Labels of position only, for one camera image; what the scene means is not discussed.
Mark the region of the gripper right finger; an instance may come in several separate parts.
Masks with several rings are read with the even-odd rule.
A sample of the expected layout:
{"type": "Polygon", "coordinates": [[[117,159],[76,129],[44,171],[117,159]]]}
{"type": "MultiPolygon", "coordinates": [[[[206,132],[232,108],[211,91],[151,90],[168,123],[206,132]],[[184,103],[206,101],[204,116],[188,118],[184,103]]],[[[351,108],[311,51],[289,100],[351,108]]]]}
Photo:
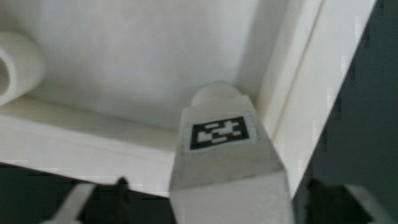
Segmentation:
{"type": "Polygon", "coordinates": [[[305,224],[398,224],[367,189],[360,185],[307,183],[305,224]]]}

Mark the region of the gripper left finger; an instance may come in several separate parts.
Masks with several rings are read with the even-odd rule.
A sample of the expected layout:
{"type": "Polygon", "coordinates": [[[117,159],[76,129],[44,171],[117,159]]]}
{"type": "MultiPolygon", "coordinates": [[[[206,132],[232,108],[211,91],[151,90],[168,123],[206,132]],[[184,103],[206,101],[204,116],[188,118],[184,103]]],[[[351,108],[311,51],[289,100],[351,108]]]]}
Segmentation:
{"type": "Polygon", "coordinates": [[[80,183],[53,217],[39,224],[131,224],[128,180],[113,184],[80,183]]]}

